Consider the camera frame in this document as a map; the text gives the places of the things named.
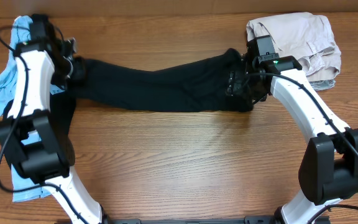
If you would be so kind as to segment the black t-shirt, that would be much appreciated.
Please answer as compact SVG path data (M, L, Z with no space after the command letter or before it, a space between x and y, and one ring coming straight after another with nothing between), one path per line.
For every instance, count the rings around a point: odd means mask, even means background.
M234 75L244 73L235 49L222 55L154 72L121 67L99 60L85 61L87 77L70 84L69 94L127 110L158 112L238 111L253 109L244 81L228 94Z

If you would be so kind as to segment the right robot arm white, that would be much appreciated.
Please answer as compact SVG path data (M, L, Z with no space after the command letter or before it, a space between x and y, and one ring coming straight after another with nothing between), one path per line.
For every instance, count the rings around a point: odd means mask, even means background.
M250 49L229 74L226 94L256 103L272 95L288 110L307 143L299 171L300 191L273 215L245 223L329 223L323 213L358 193L358 129L337 117L313 90L294 57Z

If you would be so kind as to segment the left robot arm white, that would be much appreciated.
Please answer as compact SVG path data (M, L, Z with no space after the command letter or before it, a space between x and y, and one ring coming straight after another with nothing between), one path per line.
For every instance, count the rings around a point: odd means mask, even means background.
M70 75L73 64L59 43L43 37L17 44L18 76L7 119L0 121L0 160L35 187L45 187L72 223L108 223L102 206L88 193L76 170L75 153L50 112L50 83L59 70Z

